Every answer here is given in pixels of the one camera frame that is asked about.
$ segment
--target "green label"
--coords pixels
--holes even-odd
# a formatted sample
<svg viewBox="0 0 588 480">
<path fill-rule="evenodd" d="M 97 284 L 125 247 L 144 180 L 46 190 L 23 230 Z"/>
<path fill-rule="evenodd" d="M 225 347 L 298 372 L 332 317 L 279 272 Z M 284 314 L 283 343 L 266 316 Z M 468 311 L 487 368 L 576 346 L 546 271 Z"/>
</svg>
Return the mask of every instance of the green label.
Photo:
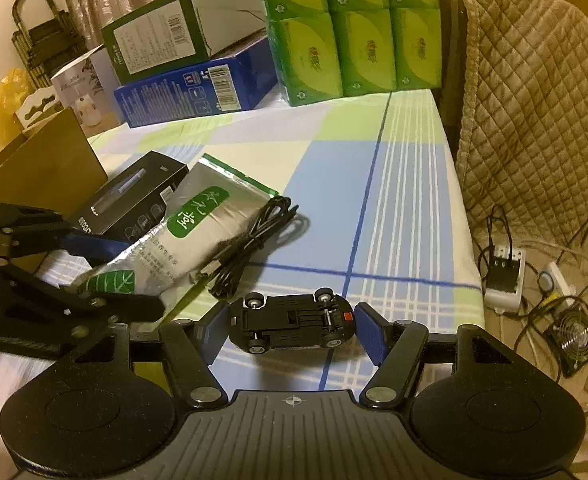
<svg viewBox="0 0 588 480">
<path fill-rule="evenodd" d="M 119 292 L 121 294 L 134 293 L 133 270 L 111 270 L 92 276 L 87 281 L 87 290 L 96 292 Z"/>
<path fill-rule="evenodd" d="M 229 193 L 218 186 L 210 186 L 187 200 L 183 207 L 170 216 L 167 228 L 177 238 L 186 237 L 203 218 L 229 198 Z"/>
</svg>

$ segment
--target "barcode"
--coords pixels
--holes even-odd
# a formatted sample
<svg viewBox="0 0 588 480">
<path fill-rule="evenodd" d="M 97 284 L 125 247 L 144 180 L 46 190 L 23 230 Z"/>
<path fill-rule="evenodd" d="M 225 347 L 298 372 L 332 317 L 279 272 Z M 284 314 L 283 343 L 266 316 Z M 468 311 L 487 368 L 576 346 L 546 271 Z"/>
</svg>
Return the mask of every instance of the barcode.
<svg viewBox="0 0 588 480">
<path fill-rule="evenodd" d="M 229 65 L 215 66 L 209 69 L 209 78 L 214 85 L 216 98 L 222 112 L 233 112 L 240 110 L 236 88 L 229 72 Z"/>
<path fill-rule="evenodd" d="M 187 35 L 183 28 L 183 20 L 180 14 L 173 14 L 167 18 L 167 25 L 170 26 L 171 38 L 176 44 L 187 43 Z"/>
<path fill-rule="evenodd" d="M 163 202 L 165 202 L 165 205 L 167 205 L 167 202 L 170 200 L 172 195 L 173 190 L 171 189 L 171 186 L 167 186 L 164 190 L 161 191 L 161 198 L 163 199 Z"/>
</svg>

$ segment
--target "black box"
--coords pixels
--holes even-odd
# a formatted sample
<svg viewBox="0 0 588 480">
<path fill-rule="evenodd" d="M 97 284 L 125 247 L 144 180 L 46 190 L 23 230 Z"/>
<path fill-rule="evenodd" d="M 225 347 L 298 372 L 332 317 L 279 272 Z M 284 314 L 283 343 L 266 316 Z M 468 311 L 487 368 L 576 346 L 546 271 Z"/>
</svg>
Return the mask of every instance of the black box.
<svg viewBox="0 0 588 480">
<path fill-rule="evenodd" d="M 146 153 L 101 187 L 70 223 L 86 233 L 133 243 L 163 219 L 167 201 L 186 175 L 182 162 Z"/>
</svg>

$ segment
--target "toy car wheel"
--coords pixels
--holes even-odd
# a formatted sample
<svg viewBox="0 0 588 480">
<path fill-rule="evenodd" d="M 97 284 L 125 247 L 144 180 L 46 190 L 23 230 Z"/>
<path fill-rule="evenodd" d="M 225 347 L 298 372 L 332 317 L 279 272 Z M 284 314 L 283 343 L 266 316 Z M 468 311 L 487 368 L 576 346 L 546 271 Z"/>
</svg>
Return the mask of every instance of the toy car wheel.
<svg viewBox="0 0 588 480">
<path fill-rule="evenodd" d="M 245 296 L 245 306 L 248 308 L 260 308 L 265 304 L 265 296 L 259 292 L 250 292 Z"/>
<path fill-rule="evenodd" d="M 269 350 L 269 343 L 267 343 L 267 341 L 264 339 L 250 339 L 250 354 L 264 354 L 267 350 Z"/>
<path fill-rule="evenodd" d="M 328 286 L 319 288 L 314 293 L 314 300 L 320 303 L 329 303 L 331 300 L 333 300 L 333 290 L 331 290 L 331 288 Z"/>
<path fill-rule="evenodd" d="M 345 342 L 343 334 L 339 332 L 331 332 L 323 337 L 321 346 L 323 348 L 336 348 Z"/>
</svg>

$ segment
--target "cooling fan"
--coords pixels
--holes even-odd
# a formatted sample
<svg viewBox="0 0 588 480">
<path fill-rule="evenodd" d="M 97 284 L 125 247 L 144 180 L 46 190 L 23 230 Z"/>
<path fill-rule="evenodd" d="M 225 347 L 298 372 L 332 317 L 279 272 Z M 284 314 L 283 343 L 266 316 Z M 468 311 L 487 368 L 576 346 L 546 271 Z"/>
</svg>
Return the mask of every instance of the cooling fan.
<svg viewBox="0 0 588 480">
<path fill-rule="evenodd" d="M 562 374 L 571 377 L 588 362 L 588 316 L 576 308 L 562 312 L 544 336 L 560 358 Z"/>
</svg>

